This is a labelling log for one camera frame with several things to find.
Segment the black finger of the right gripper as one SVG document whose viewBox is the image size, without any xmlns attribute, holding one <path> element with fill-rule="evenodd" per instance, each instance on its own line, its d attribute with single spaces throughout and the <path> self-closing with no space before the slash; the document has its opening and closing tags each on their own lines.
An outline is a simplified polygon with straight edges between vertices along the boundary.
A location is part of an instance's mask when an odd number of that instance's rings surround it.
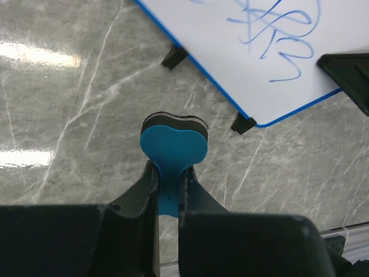
<svg viewBox="0 0 369 277">
<path fill-rule="evenodd" d="M 324 54 L 318 67 L 368 115 L 368 53 Z"/>
</svg>

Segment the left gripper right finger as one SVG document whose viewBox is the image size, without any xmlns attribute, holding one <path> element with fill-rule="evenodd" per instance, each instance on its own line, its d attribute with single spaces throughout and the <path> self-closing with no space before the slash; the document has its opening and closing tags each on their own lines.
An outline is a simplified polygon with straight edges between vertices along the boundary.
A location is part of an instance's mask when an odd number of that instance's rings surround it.
<svg viewBox="0 0 369 277">
<path fill-rule="evenodd" d="M 211 214 L 228 214 L 213 196 L 200 184 L 193 166 L 182 173 L 179 187 L 179 214 L 200 212 Z"/>
</svg>

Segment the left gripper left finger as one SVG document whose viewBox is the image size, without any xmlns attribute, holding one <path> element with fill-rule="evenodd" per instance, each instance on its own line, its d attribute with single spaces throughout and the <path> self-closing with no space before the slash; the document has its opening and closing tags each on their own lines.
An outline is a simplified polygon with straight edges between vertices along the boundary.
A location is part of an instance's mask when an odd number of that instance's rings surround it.
<svg viewBox="0 0 369 277">
<path fill-rule="evenodd" d="M 111 202 L 108 276 L 159 275 L 159 173 L 148 161 L 139 180 Z"/>
</svg>

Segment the blue heart-shaped eraser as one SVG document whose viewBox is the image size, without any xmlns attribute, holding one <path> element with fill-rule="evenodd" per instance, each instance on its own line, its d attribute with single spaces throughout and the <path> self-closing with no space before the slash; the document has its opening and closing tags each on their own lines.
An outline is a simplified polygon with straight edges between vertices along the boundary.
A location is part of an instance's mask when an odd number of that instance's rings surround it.
<svg viewBox="0 0 369 277">
<path fill-rule="evenodd" d="M 160 111 L 143 122 L 140 147 L 159 171 L 159 214 L 179 217 L 182 174 L 208 152 L 208 125 L 196 116 Z"/>
</svg>

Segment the blue-framed whiteboard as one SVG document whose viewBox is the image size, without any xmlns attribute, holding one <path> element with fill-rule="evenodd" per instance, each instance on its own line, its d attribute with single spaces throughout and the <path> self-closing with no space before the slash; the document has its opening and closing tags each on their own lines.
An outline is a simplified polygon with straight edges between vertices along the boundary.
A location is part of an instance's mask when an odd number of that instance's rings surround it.
<svg viewBox="0 0 369 277">
<path fill-rule="evenodd" d="M 324 54 L 368 50 L 367 1 L 139 1 L 245 117 L 271 126 L 339 91 Z"/>
</svg>

